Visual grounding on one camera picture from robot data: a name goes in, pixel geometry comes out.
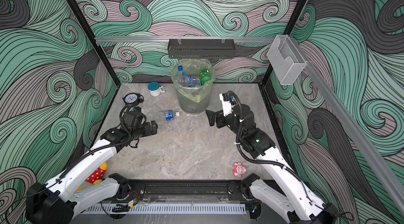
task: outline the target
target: transparent plastic holder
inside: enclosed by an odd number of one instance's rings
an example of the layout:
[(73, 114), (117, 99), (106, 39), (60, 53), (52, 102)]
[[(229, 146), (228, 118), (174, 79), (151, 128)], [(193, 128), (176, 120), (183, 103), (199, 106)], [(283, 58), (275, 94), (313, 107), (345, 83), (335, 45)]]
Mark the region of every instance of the transparent plastic holder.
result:
[(288, 35), (277, 35), (267, 56), (281, 85), (293, 85), (307, 65), (296, 39)]

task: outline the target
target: bottle label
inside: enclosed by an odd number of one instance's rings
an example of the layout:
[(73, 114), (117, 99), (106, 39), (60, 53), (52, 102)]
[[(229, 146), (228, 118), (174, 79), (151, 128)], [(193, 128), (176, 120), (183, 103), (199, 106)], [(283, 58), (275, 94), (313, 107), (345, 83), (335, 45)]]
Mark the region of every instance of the bottle label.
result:
[(166, 111), (166, 121), (172, 121), (174, 120), (174, 115), (173, 115), (173, 111)]

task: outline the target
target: clock face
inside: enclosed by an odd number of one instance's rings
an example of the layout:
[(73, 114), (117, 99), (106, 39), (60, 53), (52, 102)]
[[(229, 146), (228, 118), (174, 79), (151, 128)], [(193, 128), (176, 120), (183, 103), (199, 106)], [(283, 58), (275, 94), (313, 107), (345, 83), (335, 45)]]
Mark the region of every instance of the clock face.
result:
[(137, 95), (136, 94), (128, 94), (125, 97), (125, 102), (126, 103), (134, 103), (137, 100)]

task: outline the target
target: pink toy figurine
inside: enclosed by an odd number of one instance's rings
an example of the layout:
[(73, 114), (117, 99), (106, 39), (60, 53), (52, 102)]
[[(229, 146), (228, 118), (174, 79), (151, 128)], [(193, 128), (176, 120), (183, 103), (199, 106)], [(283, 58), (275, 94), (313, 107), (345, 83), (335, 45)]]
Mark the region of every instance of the pink toy figurine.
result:
[(234, 175), (238, 176), (239, 178), (241, 178), (241, 174), (247, 173), (247, 168), (242, 166), (241, 162), (234, 163), (233, 167), (234, 167), (234, 171), (233, 171)]

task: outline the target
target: white perforated cable tray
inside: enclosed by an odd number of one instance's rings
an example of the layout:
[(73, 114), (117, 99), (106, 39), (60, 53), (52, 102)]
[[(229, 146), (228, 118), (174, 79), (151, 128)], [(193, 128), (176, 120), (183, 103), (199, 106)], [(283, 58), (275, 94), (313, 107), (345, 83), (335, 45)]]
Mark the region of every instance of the white perforated cable tray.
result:
[[(138, 204), (130, 209), (129, 212), (114, 213), (112, 208), (116, 204), (103, 203), (104, 210), (109, 214), (246, 214), (244, 204), (231, 203), (151, 203)], [(104, 213), (101, 204), (95, 204), (87, 208), (82, 214), (86, 213)]]

